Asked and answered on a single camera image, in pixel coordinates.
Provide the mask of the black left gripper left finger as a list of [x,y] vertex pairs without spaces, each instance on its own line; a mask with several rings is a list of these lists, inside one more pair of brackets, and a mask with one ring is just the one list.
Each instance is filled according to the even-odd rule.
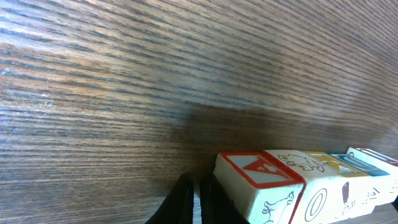
[[192,224],[193,196],[193,180],[189,174],[182,174],[146,224]]

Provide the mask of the wooden block green side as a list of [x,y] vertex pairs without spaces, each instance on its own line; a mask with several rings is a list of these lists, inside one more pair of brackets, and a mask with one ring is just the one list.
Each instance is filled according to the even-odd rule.
[[290,223],[303,180],[273,156],[221,152],[213,174],[249,223]]

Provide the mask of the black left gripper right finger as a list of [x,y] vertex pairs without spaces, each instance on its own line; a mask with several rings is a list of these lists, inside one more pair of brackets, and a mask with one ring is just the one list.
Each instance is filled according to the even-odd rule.
[[238,212],[214,174],[200,181],[202,224],[249,224]]

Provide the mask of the wooden block plain back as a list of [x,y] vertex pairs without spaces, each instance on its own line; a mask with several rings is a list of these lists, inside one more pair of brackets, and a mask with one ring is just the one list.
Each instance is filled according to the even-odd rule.
[[265,150],[264,154],[275,157],[289,171],[304,180],[292,223],[334,223],[340,212],[333,181],[340,174],[329,165],[320,162],[306,152],[298,150]]

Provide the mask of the wooden block blue D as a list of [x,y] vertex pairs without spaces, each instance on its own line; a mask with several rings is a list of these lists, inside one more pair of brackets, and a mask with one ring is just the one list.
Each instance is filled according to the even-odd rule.
[[374,202],[376,205],[380,205],[378,204],[379,200],[381,199],[381,194],[380,191],[382,193],[386,193],[386,189],[384,189],[383,187],[381,187],[376,181],[377,180],[381,180],[382,183],[387,183],[387,181],[389,180],[389,178],[385,178],[385,176],[388,176],[389,174],[383,170],[380,170],[379,168],[370,165],[366,162],[363,162],[357,158],[354,158],[352,156],[349,156],[347,153],[346,154],[331,154],[332,156],[342,160],[343,162],[363,171],[364,173],[366,173],[367,175],[370,176],[370,181],[368,184],[366,184],[367,187],[370,187],[372,192],[370,192],[368,194],[368,202]]

